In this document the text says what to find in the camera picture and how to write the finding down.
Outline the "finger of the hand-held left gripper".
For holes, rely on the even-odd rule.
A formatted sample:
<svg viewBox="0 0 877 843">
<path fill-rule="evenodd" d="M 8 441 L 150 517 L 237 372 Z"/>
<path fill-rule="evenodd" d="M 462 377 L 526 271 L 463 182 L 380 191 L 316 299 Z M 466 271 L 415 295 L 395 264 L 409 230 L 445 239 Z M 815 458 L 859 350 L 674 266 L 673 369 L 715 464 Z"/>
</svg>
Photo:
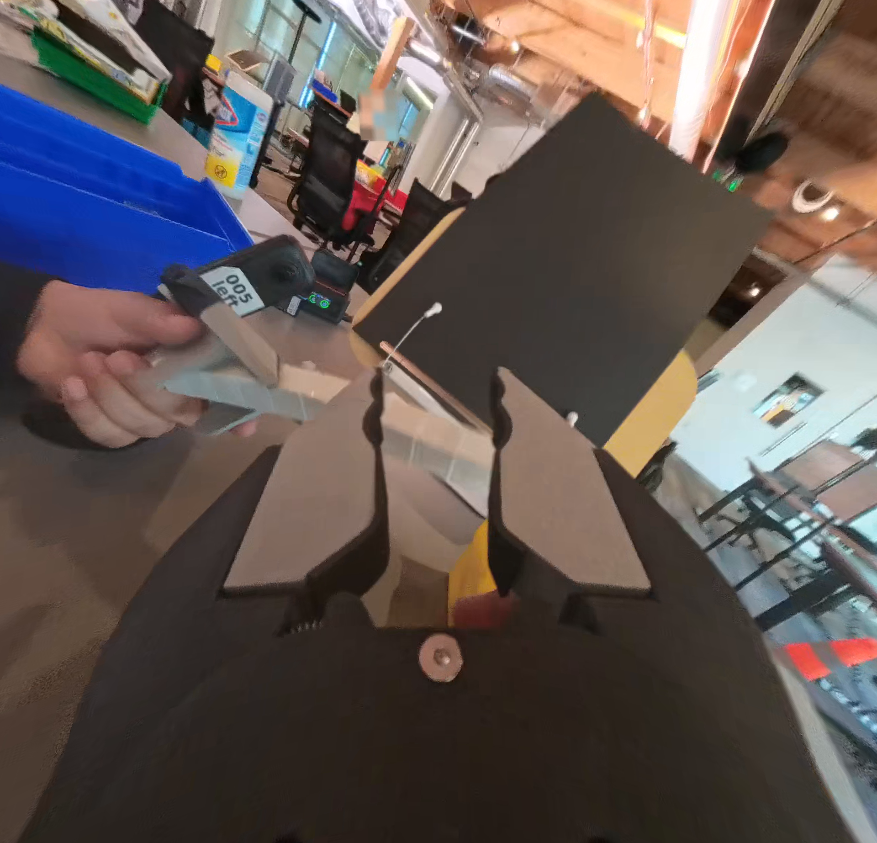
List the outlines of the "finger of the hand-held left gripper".
<svg viewBox="0 0 877 843">
<path fill-rule="evenodd" d="M 262 417 L 300 424 L 323 407 L 323 374 L 289 364 L 280 365 L 276 384 L 268 386 L 243 366 L 160 362 L 159 387 L 205 402 L 195 429 L 206 435 L 231 432 Z"/>
<path fill-rule="evenodd" d="M 278 353 L 231 307 L 207 306 L 201 311 L 201 321 L 262 385 L 278 385 Z"/>
</svg>

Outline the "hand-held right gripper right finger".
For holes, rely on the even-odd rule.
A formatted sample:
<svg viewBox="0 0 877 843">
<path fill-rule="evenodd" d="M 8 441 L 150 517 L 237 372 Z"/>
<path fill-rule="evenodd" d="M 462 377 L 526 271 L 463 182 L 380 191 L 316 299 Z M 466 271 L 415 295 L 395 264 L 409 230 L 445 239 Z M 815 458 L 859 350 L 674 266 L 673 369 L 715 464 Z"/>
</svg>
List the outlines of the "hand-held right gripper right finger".
<svg viewBox="0 0 877 843">
<path fill-rule="evenodd" d="M 597 450 L 509 369 L 490 384 L 488 566 L 504 596 L 647 596 Z"/>
</svg>

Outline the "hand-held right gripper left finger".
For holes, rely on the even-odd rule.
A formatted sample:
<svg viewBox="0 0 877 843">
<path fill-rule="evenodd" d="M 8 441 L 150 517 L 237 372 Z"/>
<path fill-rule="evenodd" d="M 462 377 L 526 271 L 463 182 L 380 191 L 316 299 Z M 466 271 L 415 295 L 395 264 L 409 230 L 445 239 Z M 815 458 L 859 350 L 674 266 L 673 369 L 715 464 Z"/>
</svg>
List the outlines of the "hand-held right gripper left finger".
<svg viewBox="0 0 877 843">
<path fill-rule="evenodd" d="M 223 585 L 365 596 L 389 565 L 382 384 L 367 370 L 282 446 Z"/>
</svg>

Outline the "yellow plastic bin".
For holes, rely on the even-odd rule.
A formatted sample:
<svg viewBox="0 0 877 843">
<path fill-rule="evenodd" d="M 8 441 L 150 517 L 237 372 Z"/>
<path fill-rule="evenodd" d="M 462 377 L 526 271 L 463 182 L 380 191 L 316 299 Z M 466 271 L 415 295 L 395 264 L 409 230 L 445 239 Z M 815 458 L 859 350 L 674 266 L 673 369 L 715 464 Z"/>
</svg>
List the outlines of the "yellow plastic bin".
<svg viewBox="0 0 877 843">
<path fill-rule="evenodd" d="M 496 581 L 488 560 L 488 520 L 476 529 L 467 549 L 461 554 L 448 574 L 447 622 L 454 624 L 458 602 L 485 596 L 497 591 Z"/>
</svg>

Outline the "blue plastic bin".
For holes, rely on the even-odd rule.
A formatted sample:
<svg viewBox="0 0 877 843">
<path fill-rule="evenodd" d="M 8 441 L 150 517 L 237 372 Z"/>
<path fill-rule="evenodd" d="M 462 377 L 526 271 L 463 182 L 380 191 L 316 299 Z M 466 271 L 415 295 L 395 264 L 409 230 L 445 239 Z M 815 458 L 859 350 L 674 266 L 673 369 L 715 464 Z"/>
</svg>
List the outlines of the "blue plastic bin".
<svg viewBox="0 0 877 843">
<path fill-rule="evenodd" d="M 2 87 L 3 264 L 149 295 L 169 265 L 203 267 L 252 244 L 210 180 Z"/>
</svg>

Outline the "person's left forearm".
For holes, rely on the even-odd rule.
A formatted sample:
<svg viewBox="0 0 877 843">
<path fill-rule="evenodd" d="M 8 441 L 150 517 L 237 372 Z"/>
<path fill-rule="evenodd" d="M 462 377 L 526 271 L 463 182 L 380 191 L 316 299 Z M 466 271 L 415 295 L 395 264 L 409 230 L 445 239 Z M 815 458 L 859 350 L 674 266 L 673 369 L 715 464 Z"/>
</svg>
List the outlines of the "person's left forearm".
<svg viewBox="0 0 877 843">
<path fill-rule="evenodd" d="M 9 412 L 24 395 L 26 381 L 16 367 L 18 352 L 43 290 L 58 279 L 1 264 L 1 410 Z"/>
</svg>

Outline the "person's right hand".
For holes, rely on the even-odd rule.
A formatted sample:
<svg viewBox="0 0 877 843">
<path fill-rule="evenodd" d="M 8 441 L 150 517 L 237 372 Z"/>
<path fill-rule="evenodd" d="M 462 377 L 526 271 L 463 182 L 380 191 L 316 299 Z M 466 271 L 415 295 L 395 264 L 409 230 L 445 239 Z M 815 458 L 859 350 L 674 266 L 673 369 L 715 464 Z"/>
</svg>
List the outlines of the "person's right hand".
<svg viewBox="0 0 877 843">
<path fill-rule="evenodd" d="M 495 630 L 507 625 L 518 607 L 513 594 L 491 591 L 458 599 L 449 613 L 449 625 L 462 630 Z"/>
</svg>

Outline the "person's left hand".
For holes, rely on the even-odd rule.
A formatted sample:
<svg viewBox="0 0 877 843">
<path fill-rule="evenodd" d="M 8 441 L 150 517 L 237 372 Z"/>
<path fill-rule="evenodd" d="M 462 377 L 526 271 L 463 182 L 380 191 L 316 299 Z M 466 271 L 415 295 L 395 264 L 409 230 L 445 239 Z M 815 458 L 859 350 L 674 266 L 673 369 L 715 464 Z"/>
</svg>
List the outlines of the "person's left hand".
<svg viewBox="0 0 877 843">
<path fill-rule="evenodd" d="M 89 442 L 120 449 L 192 428 L 205 404 L 165 388 L 140 388 L 144 355 L 190 344 L 203 325 L 171 303 L 142 294 L 50 281 L 13 351 L 23 380 L 60 404 Z"/>
</svg>

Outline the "black battery charger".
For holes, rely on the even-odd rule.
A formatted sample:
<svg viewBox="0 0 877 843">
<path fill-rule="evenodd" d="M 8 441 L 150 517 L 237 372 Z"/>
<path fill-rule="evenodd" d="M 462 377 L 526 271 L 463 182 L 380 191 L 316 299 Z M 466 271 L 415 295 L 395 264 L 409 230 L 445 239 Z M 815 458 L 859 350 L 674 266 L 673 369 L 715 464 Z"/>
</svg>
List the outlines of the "black battery charger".
<svg viewBox="0 0 877 843">
<path fill-rule="evenodd" d="M 348 263 L 332 251 L 317 249 L 312 256 L 314 281 L 301 296 L 292 297 L 285 312 L 292 316 L 308 314 L 324 322 L 348 321 L 351 292 L 357 281 L 358 266 Z"/>
</svg>

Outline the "black office chair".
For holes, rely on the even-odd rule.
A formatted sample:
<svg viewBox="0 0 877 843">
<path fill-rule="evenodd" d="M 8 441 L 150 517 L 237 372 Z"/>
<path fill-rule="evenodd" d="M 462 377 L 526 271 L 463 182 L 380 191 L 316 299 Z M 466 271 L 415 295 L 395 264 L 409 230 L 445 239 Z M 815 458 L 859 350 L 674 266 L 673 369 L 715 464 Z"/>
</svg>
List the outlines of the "black office chair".
<svg viewBox="0 0 877 843">
<path fill-rule="evenodd" d="M 368 294 L 374 293 L 443 218 L 472 199 L 471 192 L 454 183 L 451 199 L 444 200 L 414 179 L 401 219 L 385 243 L 360 257 L 357 285 Z"/>
<path fill-rule="evenodd" d="M 312 113 L 301 176 L 287 200 L 293 227 L 320 245 L 331 245 L 334 250 L 349 248 L 348 261 L 353 260 L 360 244 L 369 240 L 377 213 L 375 206 L 351 232 L 342 230 L 364 146 L 356 133 L 318 104 Z"/>
</svg>

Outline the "white disinfecting wipes canister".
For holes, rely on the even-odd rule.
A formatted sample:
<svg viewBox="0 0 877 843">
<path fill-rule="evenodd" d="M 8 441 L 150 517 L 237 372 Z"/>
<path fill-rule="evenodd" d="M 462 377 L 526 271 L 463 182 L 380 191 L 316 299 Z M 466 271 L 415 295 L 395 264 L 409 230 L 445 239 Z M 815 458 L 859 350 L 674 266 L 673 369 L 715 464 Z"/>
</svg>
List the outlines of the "white disinfecting wipes canister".
<svg viewBox="0 0 877 843">
<path fill-rule="evenodd" d="M 203 172 L 226 198 L 242 200 L 267 134 L 273 101 L 249 76 L 229 69 Z"/>
</svg>

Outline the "black display board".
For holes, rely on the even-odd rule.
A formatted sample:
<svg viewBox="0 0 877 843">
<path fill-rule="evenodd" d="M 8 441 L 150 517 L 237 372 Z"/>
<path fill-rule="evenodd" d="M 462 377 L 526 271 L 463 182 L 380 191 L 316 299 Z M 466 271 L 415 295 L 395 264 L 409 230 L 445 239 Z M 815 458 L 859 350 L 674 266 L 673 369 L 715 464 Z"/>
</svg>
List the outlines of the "black display board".
<svg viewBox="0 0 877 843">
<path fill-rule="evenodd" d="M 353 331 L 485 424 L 505 367 L 632 476 L 696 395 L 612 441 L 751 255 L 769 210 L 702 174 L 599 93 L 578 103 L 363 304 Z"/>
</svg>

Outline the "green plastic bin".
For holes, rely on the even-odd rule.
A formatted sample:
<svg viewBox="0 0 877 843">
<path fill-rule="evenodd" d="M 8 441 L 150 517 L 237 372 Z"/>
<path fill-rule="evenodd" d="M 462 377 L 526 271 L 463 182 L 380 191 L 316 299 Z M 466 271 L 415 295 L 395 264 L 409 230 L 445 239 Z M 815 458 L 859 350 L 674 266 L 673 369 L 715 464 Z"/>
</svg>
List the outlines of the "green plastic bin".
<svg viewBox="0 0 877 843">
<path fill-rule="evenodd" d="M 162 107 L 169 87 L 167 83 L 152 93 L 148 103 L 44 31 L 34 29 L 31 44 L 43 69 L 140 124 L 150 124 Z"/>
</svg>

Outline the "black floor lamp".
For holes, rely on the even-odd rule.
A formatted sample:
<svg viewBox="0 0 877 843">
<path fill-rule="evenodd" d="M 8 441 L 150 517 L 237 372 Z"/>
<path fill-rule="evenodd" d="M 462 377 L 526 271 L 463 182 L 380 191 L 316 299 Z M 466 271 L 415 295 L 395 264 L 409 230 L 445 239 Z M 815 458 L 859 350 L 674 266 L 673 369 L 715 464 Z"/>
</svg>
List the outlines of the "black floor lamp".
<svg viewBox="0 0 877 843">
<path fill-rule="evenodd" d="M 318 26 L 321 25 L 323 22 L 323 17 L 312 7 L 311 4 L 309 4 L 305 0 L 291 0 L 291 3 L 296 7 L 301 15 L 298 25 L 296 26 L 291 50 L 288 55 L 288 64 L 290 66 L 293 66 L 296 52 L 301 42 L 301 37 L 305 31 L 306 26 L 309 23 L 313 23 Z"/>
</svg>

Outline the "red striped barrier tape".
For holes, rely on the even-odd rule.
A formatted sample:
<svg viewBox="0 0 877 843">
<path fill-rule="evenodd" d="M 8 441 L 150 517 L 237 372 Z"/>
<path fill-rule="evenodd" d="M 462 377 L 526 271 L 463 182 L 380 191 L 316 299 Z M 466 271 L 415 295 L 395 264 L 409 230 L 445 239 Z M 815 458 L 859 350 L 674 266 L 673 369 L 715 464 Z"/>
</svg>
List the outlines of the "red striped barrier tape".
<svg viewBox="0 0 877 843">
<path fill-rule="evenodd" d="M 805 681 L 816 682 L 876 659 L 874 638 L 791 643 L 776 647 L 775 656 Z"/>
</svg>

